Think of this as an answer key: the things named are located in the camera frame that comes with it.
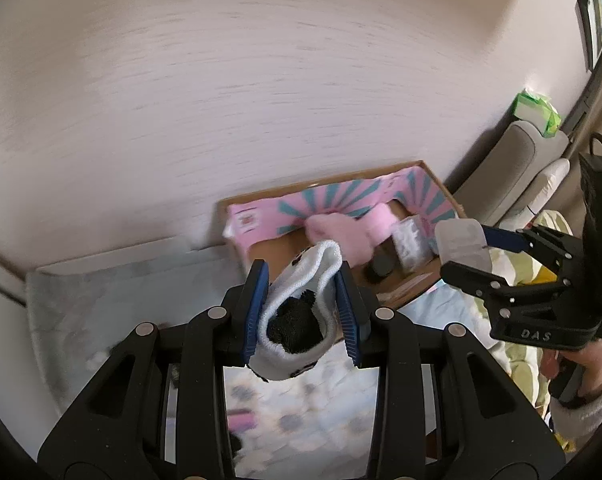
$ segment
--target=metal screw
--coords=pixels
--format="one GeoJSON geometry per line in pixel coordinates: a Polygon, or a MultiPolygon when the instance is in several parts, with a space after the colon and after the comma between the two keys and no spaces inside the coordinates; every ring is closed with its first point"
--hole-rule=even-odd
{"type": "Polygon", "coordinates": [[[466,327],[459,323],[453,323],[447,327],[447,331],[450,332],[454,337],[463,337],[466,335],[466,327]]]}
{"type": "Polygon", "coordinates": [[[395,313],[392,309],[382,306],[381,308],[377,308],[375,310],[375,316],[377,316],[379,319],[388,320],[395,317],[395,313]]]}
{"type": "Polygon", "coordinates": [[[150,335],[155,331],[155,326],[152,323],[145,321],[144,323],[139,323],[134,331],[136,332],[136,335],[150,335]]]}
{"type": "Polygon", "coordinates": [[[222,306],[213,306],[207,311],[207,317],[211,319],[221,319],[225,317],[225,314],[227,314],[227,310],[222,306]]]}

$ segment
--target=teal stripe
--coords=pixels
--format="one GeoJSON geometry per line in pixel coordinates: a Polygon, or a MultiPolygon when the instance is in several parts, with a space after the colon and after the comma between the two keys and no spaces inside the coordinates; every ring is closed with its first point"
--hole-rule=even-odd
{"type": "Polygon", "coordinates": [[[284,235],[285,233],[289,233],[290,231],[295,231],[296,229],[299,229],[299,226],[297,226],[297,225],[284,225],[283,227],[277,228],[277,234],[279,236],[281,236],[281,235],[284,235]]]}
{"type": "Polygon", "coordinates": [[[350,211],[349,213],[346,213],[346,215],[352,216],[353,218],[359,218],[360,216],[364,216],[364,214],[366,214],[371,209],[372,208],[370,206],[362,207],[361,209],[355,209],[354,211],[350,211]]]}
{"type": "Polygon", "coordinates": [[[425,198],[428,196],[428,191],[430,190],[430,184],[432,184],[432,181],[430,180],[429,176],[426,176],[423,181],[423,189],[421,190],[421,200],[419,200],[419,205],[423,205],[423,202],[425,202],[425,198]]]}
{"type": "Polygon", "coordinates": [[[432,202],[430,202],[430,205],[428,206],[428,208],[425,210],[425,214],[426,215],[432,214],[432,212],[436,208],[438,208],[441,204],[443,204],[444,200],[446,200],[446,198],[443,196],[443,193],[441,191],[438,191],[437,194],[432,199],[432,202]]]}
{"type": "Polygon", "coordinates": [[[334,200],[334,195],[337,194],[339,190],[339,184],[328,184],[325,189],[325,200],[323,201],[323,208],[328,209],[332,205],[332,200],[334,200]]]}
{"type": "Polygon", "coordinates": [[[454,209],[448,209],[445,213],[440,214],[439,216],[437,216],[437,218],[432,220],[432,224],[436,224],[437,222],[440,222],[441,220],[448,220],[449,218],[455,218],[456,216],[457,215],[456,215],[454,209]]]}
{"type": "Polygon", "coordinates": [[[412,191],[412,199],[414,203],[417,202],[417,184],[414,181],[414,173],[408,173],[406,177],[408,179],[408,184],[410,184],[410,191],[412,191]]]}
{"type": "Polygon", "coordinates": [[[345,206],[344,209],[347,209],[348,207],[350,207],[354,203],[358,202],[362,198],[365,198],[370,193],[374,193],[377,189],[379,189],[379,186],[381,186],[381,181],[380,180],[374,181],[374,183],[371,184],[365,191],[361,192],[361,194],[358,197],[356,197],[354,200],[351,200],[350,203],[348,203],[348,205],[345,206]]]}
{"type": "Polygon", "coordinates": [[[343,196],[339,199],[339,201],[334,206],[339,207],[345,201],[345,199],[347,199],[348,196],[350,196],[352,194],[352,192],[359,187],[359,184],[361,184],[360,180],[353,180],[350,183],[350,186],[348,186],[348,189],[345,190],[345,193],[343,194],[343,196]]]}
{"type": "Polygon", "coordinates": [[[310,211],[316,213],[315,188],[311,187],[310,189],[304,189],[301,192],[301,196],[303,197],[305,202],[310,206],[310,211]]]}
{"type": "Polygon", "coordinates": [[[395,198],[401,202],[403,204],[403,206],[405,206],[405,208],[408,207],[408,200],[406,199],[405,195],[401,192],[401,191],[397,191],[395,193],[395,198]]]}
{"type": "Polygon", "coordinates": [[[306,218],[307,215],[293,208],[290,204],[283,202],[283,200],[279,200],[279,212],[284,215],[296,216],[299,218],[306,218]]]}

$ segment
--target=picture frame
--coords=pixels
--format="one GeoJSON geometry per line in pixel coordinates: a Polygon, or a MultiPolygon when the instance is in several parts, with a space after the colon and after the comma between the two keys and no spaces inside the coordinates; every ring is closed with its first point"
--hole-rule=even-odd
{"type": "Polygon", "coordinates": [[[594,70],[602,53],[602,0],[577,0],[587,54],[588,69],[594,70]]]}

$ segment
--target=gray mat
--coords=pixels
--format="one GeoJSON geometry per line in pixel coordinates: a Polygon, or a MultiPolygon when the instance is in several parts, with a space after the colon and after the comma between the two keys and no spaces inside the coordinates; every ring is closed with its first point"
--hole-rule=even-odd
{"type": "Polygon", "coordinates": [[[224,246],[85,274],[28,274],[34,354],[60,411],[137,324],[187,323],[243,281],[224,246]]]}

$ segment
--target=sweater sleeve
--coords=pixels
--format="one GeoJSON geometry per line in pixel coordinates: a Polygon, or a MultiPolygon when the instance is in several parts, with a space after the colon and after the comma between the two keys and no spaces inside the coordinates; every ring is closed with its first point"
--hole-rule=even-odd
{"type": "Polygon", "coordinates": [[[602,423],[602,394],[575,410],[563,407],[556,399],[550,399],[550,412],[556,433],[574,440],[577,448],[580,448],[602,423]]]}

